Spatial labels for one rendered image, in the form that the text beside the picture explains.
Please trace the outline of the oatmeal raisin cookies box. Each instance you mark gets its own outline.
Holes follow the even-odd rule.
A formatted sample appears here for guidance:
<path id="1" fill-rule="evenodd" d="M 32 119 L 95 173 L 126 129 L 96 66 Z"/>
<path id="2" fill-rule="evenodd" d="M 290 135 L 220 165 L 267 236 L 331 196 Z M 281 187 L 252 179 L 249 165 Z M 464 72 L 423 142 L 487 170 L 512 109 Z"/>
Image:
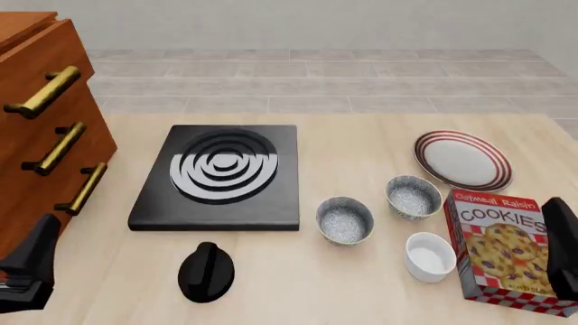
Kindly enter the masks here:
<path id="1" fill-rule="evenodd" d="M 548 238 L 537 202 L 451 190 L 443 210 L 465 300 L 564 318 L 578 312 L 578 298 L 562 300 L 548 281 Z"/>

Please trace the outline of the patterned grey bowl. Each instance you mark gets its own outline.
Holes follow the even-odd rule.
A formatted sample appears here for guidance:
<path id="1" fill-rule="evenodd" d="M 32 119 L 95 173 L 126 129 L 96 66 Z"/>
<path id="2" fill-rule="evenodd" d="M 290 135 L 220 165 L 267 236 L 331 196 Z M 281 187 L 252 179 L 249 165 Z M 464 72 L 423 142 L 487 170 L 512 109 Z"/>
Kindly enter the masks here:
<path id="1" fill-rule="evenodd" d="M 371 237 L 375 219 L 371 210 L 351 197 L 331 197 L 316 210 L 320 233 L 335 246 L 355 246 Z"/>
<path id="2" fill-rule="evenodd" d="M 431 182 L 414 175 L 397 175 L 385 187 L 387 203 L 400 218 L 420 221 L 438 213 L 441 192 Z"/>

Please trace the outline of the wooden drawer, mid-height front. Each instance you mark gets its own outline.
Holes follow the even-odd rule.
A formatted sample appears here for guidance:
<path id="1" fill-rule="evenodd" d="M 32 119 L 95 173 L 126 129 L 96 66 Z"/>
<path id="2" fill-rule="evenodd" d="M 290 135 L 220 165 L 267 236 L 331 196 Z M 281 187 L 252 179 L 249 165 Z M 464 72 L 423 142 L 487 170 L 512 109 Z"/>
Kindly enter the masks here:
<path id="1" fill-rule="evenodd" d="M 105 122 L 86 85 L 73 86 L 34 120 L 0 109 L 0 204 L 10 197 L 8 189 L 13 183 L 14 166 L 26 143 L 40 135 L 43 129 L 79 121 L 85 124 L 97 118 L 103 118 Z M 0 225 L 3 223 L 3 213 L 5 209 L 0 208 Z"/>

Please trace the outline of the white plate with red rings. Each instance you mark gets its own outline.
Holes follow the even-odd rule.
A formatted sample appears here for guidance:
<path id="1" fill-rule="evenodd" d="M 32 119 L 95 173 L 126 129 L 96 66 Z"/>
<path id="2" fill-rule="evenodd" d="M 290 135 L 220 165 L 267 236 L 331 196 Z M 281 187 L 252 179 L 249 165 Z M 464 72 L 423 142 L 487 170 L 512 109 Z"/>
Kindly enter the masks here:
<path id="1" fill-rule="evenodd" d="M 456 189 L 495 192 L 513 181 L 508 157 L 476 135 L 434 130 L 417 137 L 413 152 L 426 172 Z"/>

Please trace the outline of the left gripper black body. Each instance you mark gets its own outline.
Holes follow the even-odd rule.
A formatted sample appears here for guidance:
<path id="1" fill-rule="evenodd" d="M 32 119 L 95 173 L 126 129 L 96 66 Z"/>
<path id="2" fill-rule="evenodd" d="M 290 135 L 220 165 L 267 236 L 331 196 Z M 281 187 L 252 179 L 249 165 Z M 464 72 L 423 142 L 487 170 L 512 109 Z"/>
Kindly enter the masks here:
<path id="1" fill-rule="evenodd" d="M 55 284 L 53 271 L 26 274 L 3 270 L 0 282 L 0 311 L 41 311 L 50 299 Z"/>

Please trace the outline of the flat black stove plate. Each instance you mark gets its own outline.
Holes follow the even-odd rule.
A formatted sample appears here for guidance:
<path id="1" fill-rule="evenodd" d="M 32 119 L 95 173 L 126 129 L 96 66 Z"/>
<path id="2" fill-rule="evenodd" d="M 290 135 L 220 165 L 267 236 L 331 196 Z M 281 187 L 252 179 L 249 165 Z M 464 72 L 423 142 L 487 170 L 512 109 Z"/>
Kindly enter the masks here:
<path id="1" fill-rule="evenodd" d="M 133 206 L 133 231 L 296 231 L 297 127 L 174 125 Z"/>

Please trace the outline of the wooden cabinet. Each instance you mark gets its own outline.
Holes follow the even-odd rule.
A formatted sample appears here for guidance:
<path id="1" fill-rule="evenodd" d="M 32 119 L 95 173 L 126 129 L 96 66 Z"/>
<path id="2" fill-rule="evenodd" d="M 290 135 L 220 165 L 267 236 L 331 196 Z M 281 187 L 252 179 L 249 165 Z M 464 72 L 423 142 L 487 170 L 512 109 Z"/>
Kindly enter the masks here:
<path id="1" fill-rule="evenodd" d="M 63 20 L 69 19 L 61 19 L 54 12 L 0 12 L 0 48 L 18 42 L 23 37 L 33 36 L 43 23 Z"/>

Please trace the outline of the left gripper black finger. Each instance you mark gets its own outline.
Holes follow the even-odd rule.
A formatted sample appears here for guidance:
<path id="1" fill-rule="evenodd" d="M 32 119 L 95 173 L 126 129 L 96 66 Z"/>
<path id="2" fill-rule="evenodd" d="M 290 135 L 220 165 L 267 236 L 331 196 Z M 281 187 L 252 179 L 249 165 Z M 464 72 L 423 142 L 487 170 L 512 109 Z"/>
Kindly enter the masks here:
<path id="1" fill-rule="evenodd" d="M 6 273 L 52 273 L 61 222 L 51 213 L 41 216 L 24 240 L 4 259 Z"/>

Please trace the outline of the small white ramekin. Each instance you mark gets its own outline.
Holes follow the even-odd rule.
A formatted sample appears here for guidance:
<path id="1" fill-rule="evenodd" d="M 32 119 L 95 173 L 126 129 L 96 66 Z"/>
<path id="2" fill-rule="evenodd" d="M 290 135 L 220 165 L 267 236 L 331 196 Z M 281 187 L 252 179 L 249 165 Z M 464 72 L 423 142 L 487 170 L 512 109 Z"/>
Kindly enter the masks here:
<path id="1" fill-rule="evenodd" d="M 405 267 L 417 281 L 439 283 L 456 266 L 452 246 L 430 232 L 418 232 L 406 240 Z"/>

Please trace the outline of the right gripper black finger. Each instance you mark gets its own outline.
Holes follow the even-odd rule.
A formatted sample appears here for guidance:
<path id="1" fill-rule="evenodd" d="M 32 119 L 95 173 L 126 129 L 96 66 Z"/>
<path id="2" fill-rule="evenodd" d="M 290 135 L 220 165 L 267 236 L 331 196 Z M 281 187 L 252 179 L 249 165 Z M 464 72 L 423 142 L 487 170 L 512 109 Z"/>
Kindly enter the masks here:
<path id="1" fill-rule="evenodd" d="M 578 218 L 560 197 L 542 206 L 549 259 L 560 269 L 578 270 Z"/>

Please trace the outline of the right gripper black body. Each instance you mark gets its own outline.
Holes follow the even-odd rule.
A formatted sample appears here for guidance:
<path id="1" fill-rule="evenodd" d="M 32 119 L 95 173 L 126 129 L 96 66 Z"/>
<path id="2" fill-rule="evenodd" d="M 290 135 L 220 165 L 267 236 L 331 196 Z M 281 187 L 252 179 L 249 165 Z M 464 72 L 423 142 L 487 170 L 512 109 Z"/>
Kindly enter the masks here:
<path id="1" fill-rule="evenodd" d="M 558 300 L 578 300 L 578 268 L 556 268 L 547 274 Z"/>

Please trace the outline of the round black stove knob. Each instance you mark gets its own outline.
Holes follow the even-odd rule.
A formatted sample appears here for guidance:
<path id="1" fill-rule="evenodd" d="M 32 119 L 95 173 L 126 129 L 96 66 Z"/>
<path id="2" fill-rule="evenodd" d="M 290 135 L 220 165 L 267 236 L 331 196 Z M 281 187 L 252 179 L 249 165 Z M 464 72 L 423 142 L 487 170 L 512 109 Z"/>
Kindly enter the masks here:
<path id="1" fill-rule="evenodd" d="M 228 292 L 235 279 L 231 256 L 215 243 L 202 242 L 179 269 L 179 288 L 191 302 L 214 302 Z"/>

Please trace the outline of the wooden drawer, largest front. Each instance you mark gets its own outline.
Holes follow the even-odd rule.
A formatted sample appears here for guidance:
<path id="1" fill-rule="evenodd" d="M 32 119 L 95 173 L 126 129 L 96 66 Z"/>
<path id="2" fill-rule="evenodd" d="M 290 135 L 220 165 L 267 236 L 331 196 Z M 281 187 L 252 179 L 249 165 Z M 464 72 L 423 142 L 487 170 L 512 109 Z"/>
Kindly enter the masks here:
<path id="1" fill-rule="evenodd" d="M 76 85 L 87 86 L 94 70 L 70 20 L 43 23 L 33 36 L 0 48 L 0 109 L 25 102 L 48 83 L 46 72 L 60 72 L 69 66 L 77 67 L 81 77 L 67 91 Z"/>

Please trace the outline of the wooden drawer, lowest front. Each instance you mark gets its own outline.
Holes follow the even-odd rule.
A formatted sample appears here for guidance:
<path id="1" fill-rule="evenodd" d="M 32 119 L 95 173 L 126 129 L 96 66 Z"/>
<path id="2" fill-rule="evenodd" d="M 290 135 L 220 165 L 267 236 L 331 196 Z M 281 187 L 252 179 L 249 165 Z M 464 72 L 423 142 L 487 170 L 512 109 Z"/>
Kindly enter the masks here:
<path id="1" fill-rule="evenodd" d="M 92 170 L 107 163 L 117 150 L 103 118 L 87 121 L 84 131 L 72 137 L 58 133 L 72 127 L 73 124 L 68 124 L 43 129 L 40 135 L 25 144 L 14 166 L 13 183 L 8 189 L 10 197 L 0 204 L 0 208 L 5 209 L 0 225 L 0 257 L 13 251 L 46 214 L 51 213 L 59 219 L 59 232 L 63 232 L 81 209 L 76 202 L 85 203 L 89 197 L 85 194 L 79 200 L 78 196 L 88 182 L 96 183 L 91 176 Z M 22 169 L 23 163 L 39 161 L 57 143 L 65 144 L 65 153 L 57 157 L 51 172 L 39 174 Z"/>

